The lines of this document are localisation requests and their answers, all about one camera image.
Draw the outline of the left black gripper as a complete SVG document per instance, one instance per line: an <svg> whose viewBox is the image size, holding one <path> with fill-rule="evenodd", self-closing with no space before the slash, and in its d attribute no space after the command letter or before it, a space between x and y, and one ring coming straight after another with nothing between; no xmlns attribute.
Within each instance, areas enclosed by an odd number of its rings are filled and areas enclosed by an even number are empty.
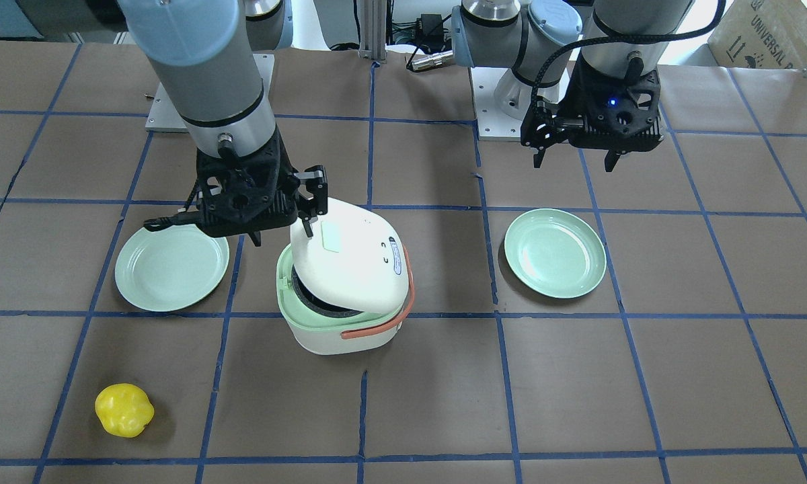
<svg viewBox="0 0 807 484"><path fill-rule="evenodd" d="M611 77L576 63L564 99L551 108L542 97L527 110L521 144L533 149L533 167L541 169L548 147L567 141L573 147L606 150L604 168L612 173L625 151L651 151L661 133L657 70L632 83L625 73Z"/></svg>

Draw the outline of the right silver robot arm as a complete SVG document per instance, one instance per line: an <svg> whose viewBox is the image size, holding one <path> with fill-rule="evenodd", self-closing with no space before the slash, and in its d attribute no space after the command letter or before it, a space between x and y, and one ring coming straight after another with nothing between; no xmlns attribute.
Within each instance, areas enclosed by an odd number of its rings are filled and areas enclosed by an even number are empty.
<svg viewBox="0 0 807 484"><path fill-rule="evenodd" d="M120 1L129 32L147 55L197 146L196 181L185 209L150 218L158 232L194 225L212 238L261 232L329 211L325 168L288 159L254 50L293 39L288 1Z"/></svg>

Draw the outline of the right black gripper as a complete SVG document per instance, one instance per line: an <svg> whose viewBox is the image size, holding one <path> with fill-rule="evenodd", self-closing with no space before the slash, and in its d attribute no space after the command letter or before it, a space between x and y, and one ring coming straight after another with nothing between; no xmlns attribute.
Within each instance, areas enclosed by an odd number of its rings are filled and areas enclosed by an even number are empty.
<svg viewBox="0 0 807 484"><path fill-rule="evenodd" d="M249 234L260 245L259 232L290 226L299 209L305 236L313 238L315 218L329 212L326 168L315 165L295 172L279 129L244 157L212 157L197 151L196 180L202 198L196 226L213 238ZM297 195L299 184L311 197Z"/></svg>

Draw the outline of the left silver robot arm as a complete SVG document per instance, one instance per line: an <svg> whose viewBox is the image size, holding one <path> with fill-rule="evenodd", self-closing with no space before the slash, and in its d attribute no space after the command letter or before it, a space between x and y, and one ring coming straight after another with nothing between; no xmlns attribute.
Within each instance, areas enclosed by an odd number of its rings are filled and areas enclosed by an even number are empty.
<svg viewBox="0 0 807 484"><path fill-rule="evenodd" d="M505 68L519 141L541 167L549 147L605 153L612 171L662 143L656 65L690 1L594 1L582 19L564 1L462 1L450 20L455 62Z"/></svg>

